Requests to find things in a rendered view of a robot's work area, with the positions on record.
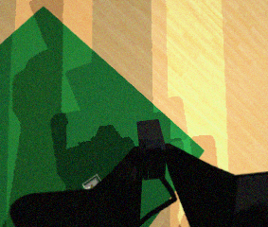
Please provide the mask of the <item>green circuit board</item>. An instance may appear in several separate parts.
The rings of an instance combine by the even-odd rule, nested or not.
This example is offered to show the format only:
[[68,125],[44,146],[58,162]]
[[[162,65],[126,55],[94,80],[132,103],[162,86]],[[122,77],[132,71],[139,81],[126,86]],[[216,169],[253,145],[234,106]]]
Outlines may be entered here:
[[137,121],[165,144],[205,150],[47,8],[0,43],[0,227],[31,193],[91,189],[139,147]]

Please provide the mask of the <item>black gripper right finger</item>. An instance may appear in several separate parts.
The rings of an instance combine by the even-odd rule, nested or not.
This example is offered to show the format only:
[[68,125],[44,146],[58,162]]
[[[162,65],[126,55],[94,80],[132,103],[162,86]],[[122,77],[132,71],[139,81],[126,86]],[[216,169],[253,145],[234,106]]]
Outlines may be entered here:
[[246,227],[248,208],[268,202],[268,171],[234,174],[165,145],[169,175],[189,227]]

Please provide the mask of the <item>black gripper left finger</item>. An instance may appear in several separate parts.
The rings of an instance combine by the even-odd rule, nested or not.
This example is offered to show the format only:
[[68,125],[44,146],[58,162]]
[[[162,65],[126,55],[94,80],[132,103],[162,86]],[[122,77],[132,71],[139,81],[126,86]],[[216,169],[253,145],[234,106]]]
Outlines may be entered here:
[[14,227],[140,227],[139,147],[91,189],[24,195],[11,204]]

